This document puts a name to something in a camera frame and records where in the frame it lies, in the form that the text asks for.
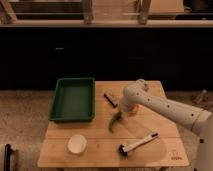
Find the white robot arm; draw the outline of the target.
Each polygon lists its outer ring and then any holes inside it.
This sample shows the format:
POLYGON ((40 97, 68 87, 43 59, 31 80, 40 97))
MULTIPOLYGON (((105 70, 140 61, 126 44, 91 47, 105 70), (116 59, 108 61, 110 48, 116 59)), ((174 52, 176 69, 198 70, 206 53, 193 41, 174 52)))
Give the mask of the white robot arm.
POLYGON ((151 95, 144 79, 128 84, 122 91, 120 110, 130 113, 136 105, 143 105, 196 134, 200 141, 193 171, 213 171, 213 112, 151 95))

